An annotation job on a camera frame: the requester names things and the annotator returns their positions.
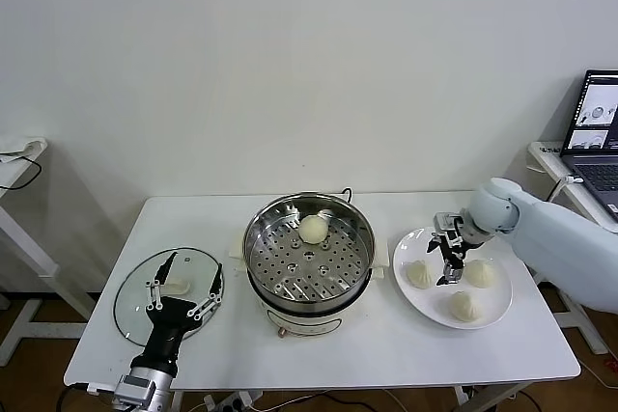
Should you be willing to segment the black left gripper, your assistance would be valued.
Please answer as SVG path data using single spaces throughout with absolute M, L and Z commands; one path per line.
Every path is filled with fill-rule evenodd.
M 132 368 L 145 368 L 167 374 L 177 374 L 180 346 L 186 333 L 199 329 L 218 310 L 223 298 L 222 264 L 217 266 L 207 296 L 198 303 L 170 296 L 161 296 L 177 251 L 158 268 L 147 281 L 147 316 L 153 328 L 143 352 L 131 361 Z

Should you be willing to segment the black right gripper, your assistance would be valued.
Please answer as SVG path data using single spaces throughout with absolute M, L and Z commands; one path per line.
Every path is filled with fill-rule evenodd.
M 467 252 L 476 248 L 476 244 L 462 241 L 453 245 L 444 236 L 433 235 L 428 243 L 427 254 L 439 249 L 444 260 L 442 275 L 438 278 L 436 285 L 457 284 L 464 273 L 464 259 Z

